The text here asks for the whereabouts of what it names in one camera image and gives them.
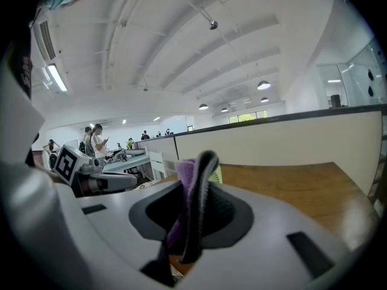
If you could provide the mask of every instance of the wooden tabletop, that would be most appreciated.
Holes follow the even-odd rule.
[[[223,184],[280,199],[341,238],[350,249],[366,241],[378,217],[364,193],[335,163],[308,166],[221,165]],[[176,181],[177,175],[165,181]]]

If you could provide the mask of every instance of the purple cloth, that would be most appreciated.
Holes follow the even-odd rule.
[[[168,247],[171,247],[182,235],[187,232],[188,223],[188,194],[193,186],[195,159],[179,161],[176,164],[177,178],[183,184],[183,207],[179,218],[167,235]]]

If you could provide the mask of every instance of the white ceiling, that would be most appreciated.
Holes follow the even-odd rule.
[[[312,55],[332,3],[81,0],[37,21],[48,19],[56,57],[46,63],[57,65],[69,91],[56,85],[47,91],[36,68],[33,98],[45,116],[87,108],[69,114],[70,123],[93,120],[91,109],[101,105],[109,109],[102,118],[125,117],[127,105],[111,106],[113,96],[124,93],[128,103],[143,102],[130,108],[130,117],[147,120],[154,113],[197,114],[200,103],[211,107],[253,95],[278,102]],[[203,13],[218,21],[218,29],[209,30]],[[258,92],[263,79],[273,85]],[[179,108],[171,100],[179,100]],[[52,119],[56,125],[62,123],[58,117]]]

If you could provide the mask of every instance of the ceiling beam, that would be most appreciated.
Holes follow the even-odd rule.
[[[208,6],[215,3],[216,0],[203,0],[198,3],[201,7],[207,8]],[[157,45],[153,48],[150,55],[145,58],[145,61],[142,63],[144,66],[144,73],[147,72],[153,61],[156,59],[158,54],[162,51],[162,49],[167,45],[167,43],[173,38],[175,34],[177,34],[183,26],[185,26],[189,21],[197,14],[199,14],[197,8],[188,11],[185,14],[182,14],[180,18],[175,21],[175,25],[168,31],[167,35],[162,38],[161,41],[157,42]],[[138,85],[142,79],[142,76],[137,76],[133,82],[133,85]]]
[[[245,57],[241,59],[242,65],[247,65],[249,63],[255,62],[257,60],[265,59],[271,56],[279,55],[281,51],[279,50],[279,47],[272,47],[268,48],[266,50],[260,51],[256,54],[250,55],[250,57]],[[199,88],[200,86],[203,86],[205,83],[209,82],[210,80],[213,80],[219,76],[224,75],[227,72],[233,71],[234,69],[240,68],[241,65],[238,61],[234,61],[232,63],[229,63],[228,65],[221,68],[221,71],[215,70],[214,72],[210,73],[209,75],[203,77],[202,79],[198,80],[196,83],[193,83],[189,85],[188,87],[184,88],[182,90],[182,94],[185,95],[188,92],[191,92],[192,90]]]
[[[276,16],[273,14],[273,15],[267,16],[266,18],[262,18],[257,21],[249,23],[248,25],[242,27],[242,30],[246,35],[246,34],[253,33],[258,30],[262,30],[278,24],[279,22]],[[227,39],[228,42],[232,42],[234,40],[239,39],[241,37],[241,34],[235,31],[231,31],[227,33],[224,37]],[[195,55],[190,59],[188,59],[187,61],[185,61],[182,65],[180,65],[176,70],[174,70],[174,73],[170,74],[163,80],[160,86],[162,88],[167,88],[168,85],[171,84],[180,74],[184,73],[192,65],[199,62],[201,59],[205,58],[207,55],[211,54],[212,52],[216,51],[217,49],[219,49],[224,45],[226,45],[224,39],[222,37],[218,38],[210,45],[206,46],[205,49],[201,51],[200,55],[197,55],[197,56]]]
[[[226,83],[220,87],[216,87],[210,91],[204,92],[204,93],[198,95],[197,98],[198,99],[206,98],[212,94],[216,94],[218,92],[232,88],[234,86],[238,86],[238,85],[243,84],[243,83],[248,83],[254,79],[258,79],[258,78],[263,77],[263,76],[269,76],[269,75],[277,74],[277,73],[279,73],[279,68],[275,66],[275,67],[260,71],[258,74],[254,75],[254,76],[250,76],[249,80],[246,80],[245,78],[233,80],[233,81]]]

